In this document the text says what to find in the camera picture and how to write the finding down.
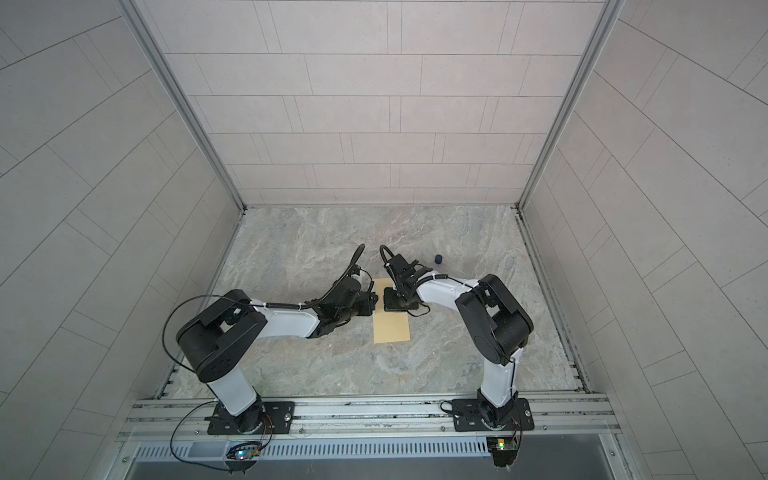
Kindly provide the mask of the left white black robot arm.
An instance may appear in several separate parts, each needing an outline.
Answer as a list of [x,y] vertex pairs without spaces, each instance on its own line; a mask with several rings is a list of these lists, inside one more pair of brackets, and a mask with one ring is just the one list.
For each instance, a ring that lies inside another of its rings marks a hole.
[[265,426],[263,401],[240,365],[256,340],[320,338],[354,317],[372,315],[377,301],[374,286],[364,289],[353,276],[336,281],[323,297],[296,306],[256,304],[240,289],[218,297],[176,333],[189,367],[218,400],[218,414],[211,424],[227,433],[243,434]]

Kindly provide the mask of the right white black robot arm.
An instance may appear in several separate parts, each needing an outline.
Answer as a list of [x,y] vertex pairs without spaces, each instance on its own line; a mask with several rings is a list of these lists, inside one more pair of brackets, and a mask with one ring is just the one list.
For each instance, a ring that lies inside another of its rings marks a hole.
[[530,407],[526,399],[519,397],[516,374],[534,325],[504,282],[493,274],[479,280],[456,279],[417,260],[409,262],[384,245],[380,256],[393,281],[383,294],[387,312],[413,316],[421,307],[450,308],[460,314],[484,359],[477,399],[468,407],[453,401],[449,414],[467,427],[532,430]]

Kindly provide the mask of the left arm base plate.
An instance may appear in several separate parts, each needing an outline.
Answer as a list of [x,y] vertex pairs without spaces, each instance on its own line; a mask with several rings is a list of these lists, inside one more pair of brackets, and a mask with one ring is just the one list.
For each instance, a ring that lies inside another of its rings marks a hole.
[[233,416],[221,401],[216,403],[213,413],[207,416],[208,435],[252,435],[287,434],[295,410],[290,401],[264,402],[257,399],[238,416]]

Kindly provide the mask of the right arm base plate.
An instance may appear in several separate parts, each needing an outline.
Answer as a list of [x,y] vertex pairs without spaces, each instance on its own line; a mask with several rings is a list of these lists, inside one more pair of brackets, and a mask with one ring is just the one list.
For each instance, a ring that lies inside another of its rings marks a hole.
[[475,399],[449,401],[448,414],[457,432],[532,431],[535,429],[532,410],[525,398],[512,398],[502,407],[495,407],[483,396]]

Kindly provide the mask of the yellow paper envelope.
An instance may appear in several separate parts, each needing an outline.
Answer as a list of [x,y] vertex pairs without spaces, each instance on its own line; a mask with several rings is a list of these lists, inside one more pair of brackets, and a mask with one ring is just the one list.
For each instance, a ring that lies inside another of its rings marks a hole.
[[389,278],[374,280],[378,301],[373,313],[373,342],[375,344],[406,342],[411,340],[407,313],[387,312],[384,308],[385,289],[392,287]]

